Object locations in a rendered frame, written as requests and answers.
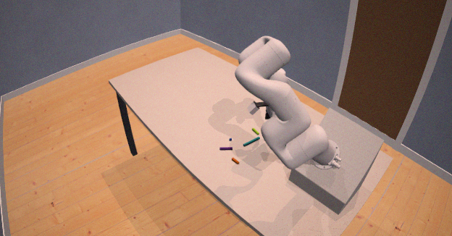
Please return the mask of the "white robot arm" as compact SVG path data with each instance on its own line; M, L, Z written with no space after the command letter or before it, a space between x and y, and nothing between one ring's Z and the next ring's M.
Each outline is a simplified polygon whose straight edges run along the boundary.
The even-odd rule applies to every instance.
M253 101L247 109L254 115L260 107L269 106L276 114L261 126L261 134L287 168L296 169L313 159L320 169L333 166L339 169L341 165L336 163L342 161L339 147L328 140L321 126L310 126L308 111L281 69L289 61L289 50L269 36L259 38L241 52L235 77L249 93L263 101Z

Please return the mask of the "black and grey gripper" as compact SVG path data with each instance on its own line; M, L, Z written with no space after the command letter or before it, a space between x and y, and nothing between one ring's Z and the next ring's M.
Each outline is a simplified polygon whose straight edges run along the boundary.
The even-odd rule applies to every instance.
M268 113L267 113L268 112ZM266 115L265 115L265 119L270 119L271 117L273 117L275 115L275 113L272 111L272 109L269 106L266 106Z

